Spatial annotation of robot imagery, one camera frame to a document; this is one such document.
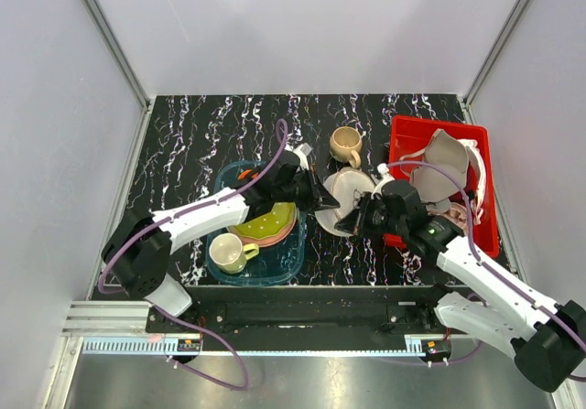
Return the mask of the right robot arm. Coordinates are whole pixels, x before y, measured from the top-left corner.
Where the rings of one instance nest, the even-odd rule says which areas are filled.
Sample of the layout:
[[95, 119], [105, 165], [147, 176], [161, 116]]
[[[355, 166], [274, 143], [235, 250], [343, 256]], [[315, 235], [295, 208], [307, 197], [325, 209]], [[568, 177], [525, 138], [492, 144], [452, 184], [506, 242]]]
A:
[[452, 221], [432, 215], [405, 180], [377, 192], [337, 189], [334, 227], [352, 235], [394, 234], [422, 261], [455, 276], [480, 296], [471, 300], [447, 287], [416, 309], [418, 326], [463, 331], [500, 350], [542, 391], [553, 393], [585, 360], [585, 310], [561, 304], [519, 280], [469, 241]]

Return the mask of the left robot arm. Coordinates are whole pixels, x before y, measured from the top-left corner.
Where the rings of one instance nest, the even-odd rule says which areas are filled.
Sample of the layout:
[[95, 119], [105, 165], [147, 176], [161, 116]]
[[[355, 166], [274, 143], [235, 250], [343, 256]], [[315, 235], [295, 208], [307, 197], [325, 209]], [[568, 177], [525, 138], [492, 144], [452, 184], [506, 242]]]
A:
[[183, 246], [224, 228], [254, 220], [277, 203], [293, 203], [304, 212], [339, 208], [305, 153], [284, 151], [263, 166], [243, 171], [231, 186], [175, 209], [128, 211], [103, 247], [105, 264], [98, 282], [114, 274], [117, 291], [145, 300], [166, 312], [176, 331], [197, 323], [198, 310], [183, 285], [168, 273], [169, 257]]

